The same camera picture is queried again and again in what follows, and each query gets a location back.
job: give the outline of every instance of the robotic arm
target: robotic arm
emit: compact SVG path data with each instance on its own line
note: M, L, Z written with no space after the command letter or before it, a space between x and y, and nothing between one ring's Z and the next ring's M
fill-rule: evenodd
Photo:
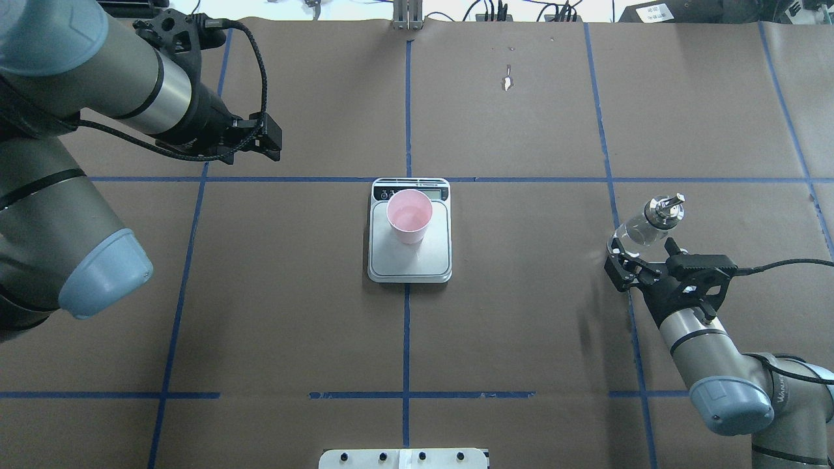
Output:
M733 276L771 266L739 269L725 255L690 255L672 238L665 244L669 258L661 263L646 262L624 247L623 241L634 238L666 236L674 225L652 219L650 207L670 200L677 201L653 199L645 214L625 224L649 235L617 230L606 273L618 291L642 292L707 428L723 436L752 434L756 469L829 467L826 423L834 417L834 373L796 357L742 354L717 318ZM640 226L635 219L646 222Z
M278 161L266 74L238 22L174 10L133 24L94 0L0 0L0 342L58 308L79 319L145 283L153 267L57 136L88 126L171 158ZM243 30L263 81L261 109L231 114L200 82L201 55ZM141 143L80 119L90 108L156 139Z

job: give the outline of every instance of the pink cup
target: pink cup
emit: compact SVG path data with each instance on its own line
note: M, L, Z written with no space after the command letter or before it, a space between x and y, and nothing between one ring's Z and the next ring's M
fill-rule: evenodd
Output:
M400 242L412 245L425 236L431 220L431 199L417 189L404 189L388 199L388 222Z

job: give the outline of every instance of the light blue joint cap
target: light blue joint cap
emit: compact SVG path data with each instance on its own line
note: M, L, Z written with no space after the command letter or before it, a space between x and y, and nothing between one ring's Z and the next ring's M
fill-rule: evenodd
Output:
M95 0L0 0L0 72L68 72L102 48L108 30Z
M58 294L58 304L87 319L147 282L153 265L127 228L111 234L73 270Z
M812 365L810 363L805 363L803 361L796 361L796 360L791 360L791 361L795 361L796 363L799 363L800 365L805 366L808 370L813 371L817 376L819 376L823 380L834 380L834 373L832 373L831 371L829 371L829 370L827 370L827 369L825 369L821 366ZM831 393L831 400L834 401L834 386L827 385L826 387L828 388L828 392ZM834 424L834 418L828 419L828 421L826 423L828 425Z
M719 435L749 435L773 422L767 394L735 376L708 376L692 385L689 397L706 427Z

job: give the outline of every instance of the label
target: label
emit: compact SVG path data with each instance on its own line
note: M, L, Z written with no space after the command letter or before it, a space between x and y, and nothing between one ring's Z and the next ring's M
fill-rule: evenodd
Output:
M635 11L637 12L637 15L640 16L640 20L642 20L643 23L659 23L661 21L675 19L675 17L672 16L672 12L669 11L669 7L667 7L665 3L658 3L657 5L652 5L650 7L637 8Z

